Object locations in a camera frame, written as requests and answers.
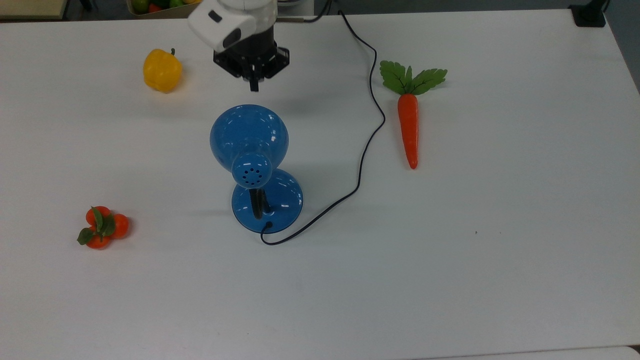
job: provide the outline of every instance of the fruit basket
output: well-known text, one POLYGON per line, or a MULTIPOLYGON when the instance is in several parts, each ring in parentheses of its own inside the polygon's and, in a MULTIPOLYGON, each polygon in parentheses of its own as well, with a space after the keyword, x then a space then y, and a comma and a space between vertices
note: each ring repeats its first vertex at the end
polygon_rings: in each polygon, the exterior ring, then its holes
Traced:
POLYGON ((136 11, 133 5, 133 1, 136 0, 127 0, 127 7, 131 15, 133 15, 137 19, 186 19, 189 14, 200 4, 198 2, 194 4, 177 6, 175 8, 167 8, 156 12, 141 13, 136 11))

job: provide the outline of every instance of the table surface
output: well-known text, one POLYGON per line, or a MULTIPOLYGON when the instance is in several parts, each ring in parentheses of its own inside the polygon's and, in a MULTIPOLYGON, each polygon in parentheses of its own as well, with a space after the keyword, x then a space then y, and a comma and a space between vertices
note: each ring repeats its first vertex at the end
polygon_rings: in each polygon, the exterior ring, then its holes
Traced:
POLYGON ((277 24, 291 64, 250 93, 186 20, 0 24, 0 357, 413 359, 640 343, 640 97, 608 27, 568 10, 359 15, 379 51, 449 69, 397 95, 359 192, 276 247, 239 225, 209 149, 224 110, 267 106, 305 205, 355 185, 381 117, 372 53, 342 19, 277 24), (142 81, 176 48, 170 94, 142 81), (132 218, 78 245, 89 206, 132 218))
POLYGON ((67 0, 0 0, 0 19, 62 19, 67 0))
POLYGON ((640 354, 629 347, 610 347, 468 356, 465 360, 640 360, 640 354))

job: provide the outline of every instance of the carrot leaves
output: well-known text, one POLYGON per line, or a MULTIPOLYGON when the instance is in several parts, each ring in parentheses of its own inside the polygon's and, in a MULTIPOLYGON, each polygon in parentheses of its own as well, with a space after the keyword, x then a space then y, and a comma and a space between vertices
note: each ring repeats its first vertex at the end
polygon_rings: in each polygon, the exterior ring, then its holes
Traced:
POLYGON ((382 75, 382 85, 397 92, 400 95, 424 94, 430 88, 445 81, 446 70, 430 69, 423 70, 413 78, 412 69, 392 61, 380 62, 380 74, 382 75))

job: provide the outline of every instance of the green leaf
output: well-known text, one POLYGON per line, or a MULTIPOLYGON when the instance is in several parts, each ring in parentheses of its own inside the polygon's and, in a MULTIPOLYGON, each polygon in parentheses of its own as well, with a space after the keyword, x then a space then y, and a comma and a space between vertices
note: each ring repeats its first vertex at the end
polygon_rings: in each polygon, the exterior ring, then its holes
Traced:
POLYGON ((404 94, 405 73, 404 66, 392 61, 383 60, 380 62, 380 75, 382 75, 382 85, 400 95, 404 94))
POLYGON ((413 75, 411 74, 412 70, 409 66, 406 69, 406 74, 404 75, 404 93, 407 94, 413 88, 413 75))
POLYGON ((91 210, 93 211, 93 217, 95 217, 95 230, 99 233, 102 231, 102 214, 100 214, 100 211, 93 206, 91 207, 91 210))
POLYGON ((104 226, 102 226, 102 235, 103 236, 111 236, 114 231, 116 231, 116 220, 113 218, 113 214, 107 215, 104 218, 104 226))
POLYGON ((424 94, 430 88, 444 82, 446 75, 447 71, 442 69, 424 70, 413 79, 413 88, 410 93, 413 95, 424 94))
POLYGON ((95 233, 88 227, 85 227, 84 229, 80 230, 80 235, 78 235, 78 242, 80 243, 80 245, 86 245, 86 243, 88 243, 89 240, 93 238, 93 235, 95 235, 95 233))

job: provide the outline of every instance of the blue desk lamp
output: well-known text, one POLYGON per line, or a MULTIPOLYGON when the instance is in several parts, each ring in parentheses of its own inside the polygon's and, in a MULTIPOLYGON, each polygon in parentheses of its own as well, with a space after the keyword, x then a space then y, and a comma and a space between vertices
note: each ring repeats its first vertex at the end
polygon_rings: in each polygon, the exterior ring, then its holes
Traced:
POLYGON ((302 189, 289 173, 277 168, 289 146, 282 119, 259 105, 231 108, 213 124, 211 151, 237 185, 231 197, 234 215, 247 229, 277 233, 298 218, 302 189))

